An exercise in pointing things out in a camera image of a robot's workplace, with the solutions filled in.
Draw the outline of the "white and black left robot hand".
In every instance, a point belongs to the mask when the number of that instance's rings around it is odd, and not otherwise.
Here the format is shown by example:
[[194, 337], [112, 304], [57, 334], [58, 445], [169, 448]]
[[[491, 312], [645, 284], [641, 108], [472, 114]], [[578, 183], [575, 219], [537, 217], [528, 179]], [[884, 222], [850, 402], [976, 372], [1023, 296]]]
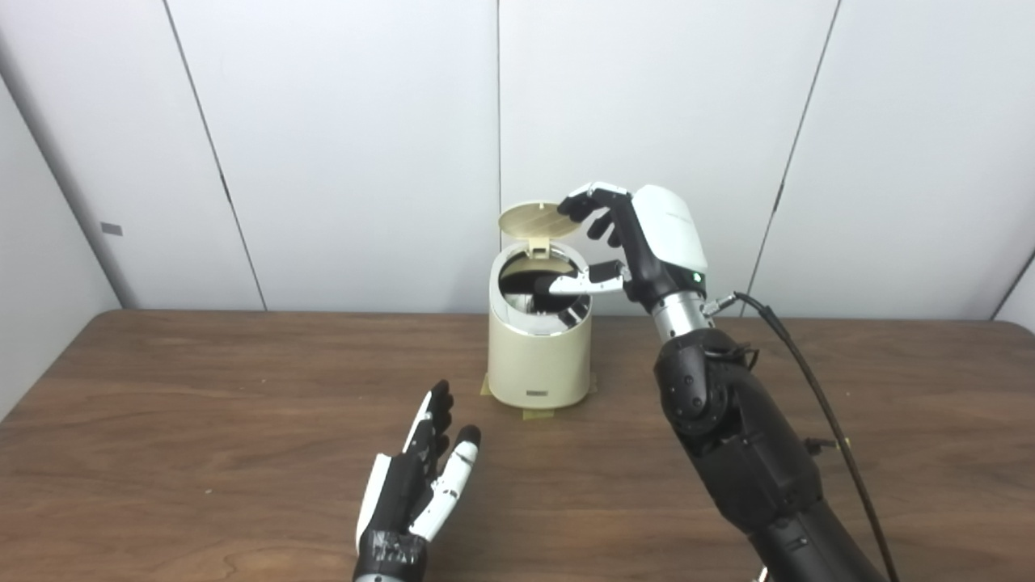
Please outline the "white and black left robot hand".
[[354, 581], [421, 581], [428, 546], [456, 508], [481, 445], [477, 426], [454, 440], [454, 395], [440, 380], [419, 405], [402, 449], [374, 458], [356, 526]]

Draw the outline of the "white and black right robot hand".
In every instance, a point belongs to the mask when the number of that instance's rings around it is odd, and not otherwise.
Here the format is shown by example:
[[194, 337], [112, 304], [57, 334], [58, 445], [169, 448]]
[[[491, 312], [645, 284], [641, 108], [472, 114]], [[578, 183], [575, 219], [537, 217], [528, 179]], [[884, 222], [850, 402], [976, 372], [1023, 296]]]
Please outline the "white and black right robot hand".
[[670, 296], [707, 295], [708, 261], [687, 203], [673, 192], [646, 185], [629, 192], [591, 182], [569, 194], [558, 214], [581, 224], [592, 240], [623, 251], [623, 258], [595, 263], [576, 272], [539, 277], [534, 291], [551, 296], [616, 293], [647, 313]]

